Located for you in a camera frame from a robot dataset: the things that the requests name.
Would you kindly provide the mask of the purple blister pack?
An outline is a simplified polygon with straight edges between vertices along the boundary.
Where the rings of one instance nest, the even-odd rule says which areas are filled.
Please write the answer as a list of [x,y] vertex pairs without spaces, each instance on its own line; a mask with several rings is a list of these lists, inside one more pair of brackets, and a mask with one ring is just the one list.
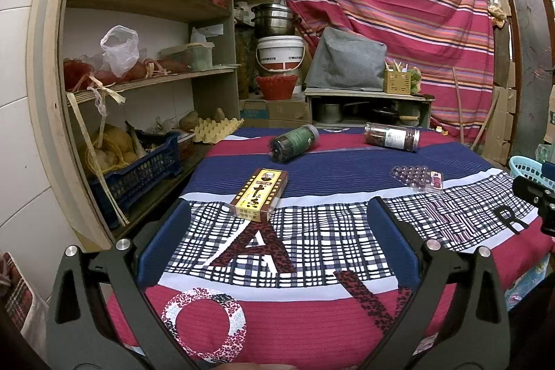
[[415,191],[443,191],[443,175],[435,170],[430,170],[425,165],[395,166],[391,169],[390,175]]

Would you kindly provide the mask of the light blue plastic basket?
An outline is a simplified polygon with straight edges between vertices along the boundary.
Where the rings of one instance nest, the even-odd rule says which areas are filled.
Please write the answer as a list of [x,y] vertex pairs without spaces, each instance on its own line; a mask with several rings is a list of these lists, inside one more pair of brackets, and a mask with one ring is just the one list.
[[509,169],[512,178],[524,177],[545,188],[551,185],[542,175],[542,164],[524,156],[513,156],[509,159]]

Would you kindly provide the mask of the dark blue crate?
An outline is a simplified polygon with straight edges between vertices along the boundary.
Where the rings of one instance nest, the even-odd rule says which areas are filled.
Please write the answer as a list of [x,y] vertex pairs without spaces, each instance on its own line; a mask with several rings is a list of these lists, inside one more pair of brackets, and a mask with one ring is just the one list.
[[178,132],[156,135],[139,130],[137,137],[139,143],[150,149],[143,157],[130,148],[121,148],[123,144],[130,146],[133,141],[128,133],[117,128],[93,141],[102,178],[95,173],[90,153],[84,155],[86,169],[91,173],[90,190],[110,228],[125,223],[121,216],[155,185],[181,172]]

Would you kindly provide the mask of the white label spice jar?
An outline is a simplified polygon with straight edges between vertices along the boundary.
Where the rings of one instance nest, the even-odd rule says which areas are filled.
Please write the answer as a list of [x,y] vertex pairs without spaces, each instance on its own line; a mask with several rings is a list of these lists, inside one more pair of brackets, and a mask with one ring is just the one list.
[[405,152],[416,152],[420,143],[420,130],[411,127],[400,127],[367,123],[364,128],[366,143]]

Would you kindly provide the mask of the yellow utensil holder box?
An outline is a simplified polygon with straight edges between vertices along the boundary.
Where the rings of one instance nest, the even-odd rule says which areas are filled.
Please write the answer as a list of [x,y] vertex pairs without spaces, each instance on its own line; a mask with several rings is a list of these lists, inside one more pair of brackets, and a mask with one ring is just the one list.
[[411,73],[386,69],[384,71],[384,91],[393,95],[410,95]]

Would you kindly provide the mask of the patterned blanket table cover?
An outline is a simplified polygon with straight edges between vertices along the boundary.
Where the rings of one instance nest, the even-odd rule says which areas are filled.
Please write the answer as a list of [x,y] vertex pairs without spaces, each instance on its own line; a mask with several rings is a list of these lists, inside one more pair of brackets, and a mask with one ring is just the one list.
[[[397,282],[367,218],[380,197],[423,238],[454,252],[490,249],[503,288],[548,256],[551,238],[511,177],[451,138],[420,136],[416,152],[370,146],[357,130],[322,132],[283,165],[288,183],[269,223],[235,218],[230,201],[260,168],[274,168],[273,130],[244,128],[215,145],[181,199],[191,222],[146,294],[173,336],[204,362],[343,369],[362,362],[397,317]],[[425,165],[443,191],[390,175]]]

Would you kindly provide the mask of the yellow rectangular box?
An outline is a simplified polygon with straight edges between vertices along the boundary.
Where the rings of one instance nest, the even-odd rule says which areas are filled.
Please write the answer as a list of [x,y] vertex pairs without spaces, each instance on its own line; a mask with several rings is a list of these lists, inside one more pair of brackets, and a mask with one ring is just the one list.
[[231,213],[242,220],[269,223],[288,178],[287,171],[257,169],[230,202]]

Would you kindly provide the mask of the egg carton tray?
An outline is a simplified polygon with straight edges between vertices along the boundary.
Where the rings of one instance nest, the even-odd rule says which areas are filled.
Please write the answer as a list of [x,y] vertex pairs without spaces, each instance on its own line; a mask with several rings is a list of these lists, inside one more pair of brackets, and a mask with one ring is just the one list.
[[194,127],[193,141],[195,143],[215,145],[227,138],[229,135],[233,135],[235,130],[240,129],[240,127],[243,126],[244,122],[243,118],[224,118],[221,121],[201,118],[198,121],[198,125]]

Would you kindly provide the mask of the grey cushion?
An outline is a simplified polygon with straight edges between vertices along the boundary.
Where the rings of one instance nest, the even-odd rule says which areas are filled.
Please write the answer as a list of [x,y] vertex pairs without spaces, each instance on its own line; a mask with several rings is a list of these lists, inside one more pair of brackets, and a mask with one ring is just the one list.
[[312,57],[307,88],[382,91],[387,45],[326,27]]

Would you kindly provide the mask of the green label jar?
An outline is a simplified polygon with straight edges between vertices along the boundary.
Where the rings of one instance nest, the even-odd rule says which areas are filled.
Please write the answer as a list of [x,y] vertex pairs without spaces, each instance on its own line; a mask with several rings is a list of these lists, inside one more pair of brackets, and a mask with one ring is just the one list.
[[273,162],[289,162],[311,149],[319,140],[320,133],[312,124],[289,130],[270,141],[270,158]]

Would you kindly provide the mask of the cardboard box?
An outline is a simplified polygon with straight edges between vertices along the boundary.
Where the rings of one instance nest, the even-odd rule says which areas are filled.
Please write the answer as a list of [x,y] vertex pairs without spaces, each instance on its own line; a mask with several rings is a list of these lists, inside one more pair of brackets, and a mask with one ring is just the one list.
[[240,113],[246,127],[294,129],[309,124],[309,105],[303,98],[266,101],[263,98],[240,100]]

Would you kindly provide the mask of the large wooden shelving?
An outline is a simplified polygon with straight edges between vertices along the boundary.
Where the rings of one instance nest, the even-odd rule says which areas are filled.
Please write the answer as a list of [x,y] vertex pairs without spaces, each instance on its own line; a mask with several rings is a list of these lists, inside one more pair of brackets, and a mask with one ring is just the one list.
[[[107,249],[114,241],[108,226],[101,225],[100,211],[93,207],[94,198],[86,193],[85,183],[77,165],[77,148],[72,144],[70,127],[66,124],[67,104],[77,114],[82,136],[88,140],[87,148],[93,150],[94,143],[86,131],[86,123],[81,116],[77,98],[73,92],[66,95],[60,72],[61,57],[58,56],[59,29],[63,25],[67,0],[33,0],[30,25],[27,35],[27,94],[31,123],[35,133],[37,148],[41,155],[46,174],[54,190],[54,196],[62,209],[70,228],[86,249]],[[233,69],[235,45],[231,4],[228,10],[208,0],[70,0],[72,5],[83,8],[110,9],[143,13],[146,16],[164,17],[168,8],[170,20],[178,20],[178,13],[184,13],[186,23],[211,21],[216,24],[223,20],[224,33],[216,43],[216,56],[222,56],[227,68],[234,74],[230,87],[216,83],[204,87],[205,94],[194,100],[195,110],[200,114],[211,114],[215,107],[221,107],[229,117],[240,117],[237,75]],[[113,74],[122,78],[140,60],[138,33],[125,26],[115,25],[100,41],[101,64],[112,69]]]

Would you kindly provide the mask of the white plastic bag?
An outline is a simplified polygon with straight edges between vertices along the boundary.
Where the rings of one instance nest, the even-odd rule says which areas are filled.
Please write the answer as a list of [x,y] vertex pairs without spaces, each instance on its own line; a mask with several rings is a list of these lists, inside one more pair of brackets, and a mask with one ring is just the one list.
[[100,41],[103,62],[116,77],[121,78],[139,60],[138,45],[136,30],[118,24],[107,31]]

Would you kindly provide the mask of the red plastic basin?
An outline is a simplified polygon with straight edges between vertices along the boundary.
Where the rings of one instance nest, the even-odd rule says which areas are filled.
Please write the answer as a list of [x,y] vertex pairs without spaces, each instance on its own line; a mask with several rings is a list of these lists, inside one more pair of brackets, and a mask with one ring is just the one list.
[[286,101],[292,98],[297,79],[296,75],[258,76],[256,82],[266,101]]

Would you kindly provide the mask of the white plastic bucket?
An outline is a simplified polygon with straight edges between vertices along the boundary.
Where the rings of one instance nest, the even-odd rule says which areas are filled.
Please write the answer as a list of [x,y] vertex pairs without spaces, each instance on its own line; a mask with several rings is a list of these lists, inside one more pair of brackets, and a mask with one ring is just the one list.
[[262,37],[257,44],[256,60],[268,72],[293,71],[301,66],[305,51],[302,37]]

